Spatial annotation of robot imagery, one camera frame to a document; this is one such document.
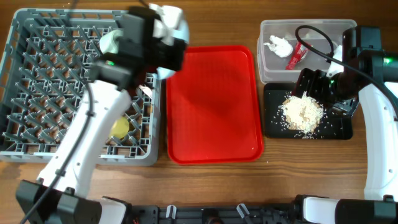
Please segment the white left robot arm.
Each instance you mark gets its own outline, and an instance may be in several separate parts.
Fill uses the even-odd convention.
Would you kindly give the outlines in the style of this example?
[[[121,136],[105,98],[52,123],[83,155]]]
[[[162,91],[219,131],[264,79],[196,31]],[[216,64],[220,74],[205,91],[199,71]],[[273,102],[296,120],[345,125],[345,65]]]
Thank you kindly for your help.
[[[35,182],[23,180],[16,198],[30,223],[132,223],[130,203],[87,195],[111,128],[129,109],[135,90],[153,73],[161,79],[182,68],[189,43],[183,11],[175,6],[133,6],[121,28],[99,41],[91,81],[53,158]]]

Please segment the white tissue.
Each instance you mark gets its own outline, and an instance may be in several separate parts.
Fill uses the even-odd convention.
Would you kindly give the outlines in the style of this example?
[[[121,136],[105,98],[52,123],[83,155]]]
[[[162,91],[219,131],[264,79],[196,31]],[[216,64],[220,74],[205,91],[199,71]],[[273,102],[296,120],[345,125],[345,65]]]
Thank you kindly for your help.
[[[293,52],[293,47],[283,38],[271,35],[269,41],[264,43],[269,50],[274,52],[280,58],[286,58]]]

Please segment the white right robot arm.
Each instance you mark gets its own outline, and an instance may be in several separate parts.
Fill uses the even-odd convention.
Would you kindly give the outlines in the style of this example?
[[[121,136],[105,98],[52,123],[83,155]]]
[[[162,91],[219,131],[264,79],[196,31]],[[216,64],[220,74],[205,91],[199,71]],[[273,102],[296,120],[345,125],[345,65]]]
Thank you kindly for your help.
[[[364,199],[298,195],[291,218],[305,223],[397,223],[397,54],[385,52],[378,27],[343,32],[342,59],[314,49],[295,30],[299,43],[343,69],[328,76],[304,68],[293,95],[333,106],[357,98],[366,127],[368,171]]]

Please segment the yellow plastic cup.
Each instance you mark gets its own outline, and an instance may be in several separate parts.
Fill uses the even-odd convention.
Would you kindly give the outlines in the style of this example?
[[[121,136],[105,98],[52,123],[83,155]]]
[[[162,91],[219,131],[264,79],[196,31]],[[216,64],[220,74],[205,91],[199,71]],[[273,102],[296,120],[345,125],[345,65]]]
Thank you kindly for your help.
[[[124,138],[129,132],[129,121],[126,117],[120,117],[116,120],[110,130],[109,138],[116,137],[118,139]]]

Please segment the pale green bowl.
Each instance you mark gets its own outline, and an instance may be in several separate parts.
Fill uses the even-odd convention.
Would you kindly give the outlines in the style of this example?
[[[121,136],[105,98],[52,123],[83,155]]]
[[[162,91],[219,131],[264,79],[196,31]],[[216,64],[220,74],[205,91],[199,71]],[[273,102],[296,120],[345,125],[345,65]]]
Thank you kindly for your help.
[[[117,54],[119,50],[119,38],[123,36],[122,30],[112,30],[99,40],[99,47],[103,54]]]

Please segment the white plastic fork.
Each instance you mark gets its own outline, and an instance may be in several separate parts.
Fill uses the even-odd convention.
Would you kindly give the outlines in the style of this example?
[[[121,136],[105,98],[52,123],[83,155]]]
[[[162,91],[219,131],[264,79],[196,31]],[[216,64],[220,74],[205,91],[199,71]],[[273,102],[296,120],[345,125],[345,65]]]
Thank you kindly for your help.
[[[140,89],[145,95],[147,95],[150,99],[152,99],[153,91],[152,91],[151,88],[149,88],[148,86],[139,85],[139,89]]]

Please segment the white round plate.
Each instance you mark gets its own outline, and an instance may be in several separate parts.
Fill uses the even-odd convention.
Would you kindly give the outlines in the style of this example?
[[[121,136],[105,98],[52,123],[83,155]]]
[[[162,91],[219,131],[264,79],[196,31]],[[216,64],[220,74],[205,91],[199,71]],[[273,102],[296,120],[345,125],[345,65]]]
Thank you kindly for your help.
[[[178,29],[175,29],[172,35],[175,39],[184,40],[188,45],[190,43],[190,30],[185,16],[182,16]],[[176,73],[175,70],[170,70],[168,68],[157,68],[156,78],[158,80],[165,80],[172,77]]]

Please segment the red snack wrapper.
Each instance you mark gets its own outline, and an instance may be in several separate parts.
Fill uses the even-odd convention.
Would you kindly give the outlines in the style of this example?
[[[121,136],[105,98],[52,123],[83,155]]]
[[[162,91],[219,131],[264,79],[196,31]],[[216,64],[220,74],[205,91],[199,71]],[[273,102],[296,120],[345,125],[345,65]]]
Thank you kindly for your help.
[[[309,49],[297,42],[294,47],[292,58],[289,60],[287,66],[285,67],[286,70],[293,70],[299,62],[301,62],[306,55],[308,54]]]

